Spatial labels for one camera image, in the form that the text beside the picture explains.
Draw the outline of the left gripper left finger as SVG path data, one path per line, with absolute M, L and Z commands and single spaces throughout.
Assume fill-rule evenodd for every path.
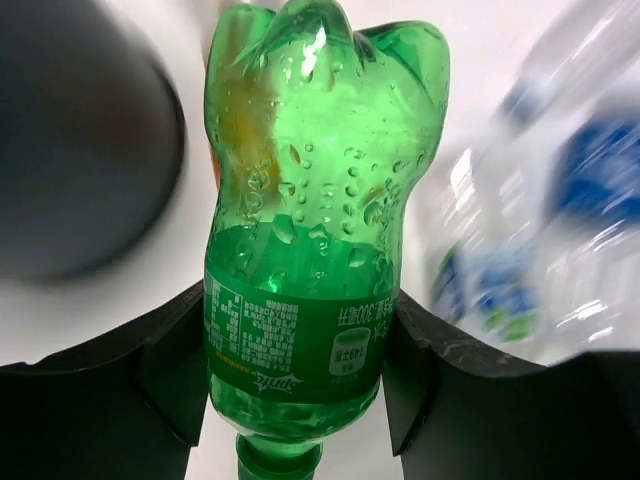
M 208 396 L 203 286 L 1 369 L 4 479 L 182 479 Z

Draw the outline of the green Sprite plastic bottle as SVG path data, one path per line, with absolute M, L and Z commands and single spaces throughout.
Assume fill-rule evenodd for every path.
M 449 47 L 335 1 L 227 7 L 204 88 L 221 185 L 205 255 L 210 399 L 242 479 L 310 479 L 378 393 L 413 187 L 444 126 Z

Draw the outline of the clear bottle green-blue label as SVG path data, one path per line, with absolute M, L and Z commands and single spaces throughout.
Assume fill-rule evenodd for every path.
M 544 180 L 543 160 L 522 144 L 466 148 L 432 180 L 430 308 L 521 358 L 542 335 Z

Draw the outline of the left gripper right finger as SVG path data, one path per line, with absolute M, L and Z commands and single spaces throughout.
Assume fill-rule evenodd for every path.
M 383 369 L 408 479 L 635 479 L 639 355 L 524 361 L 398 300 Z

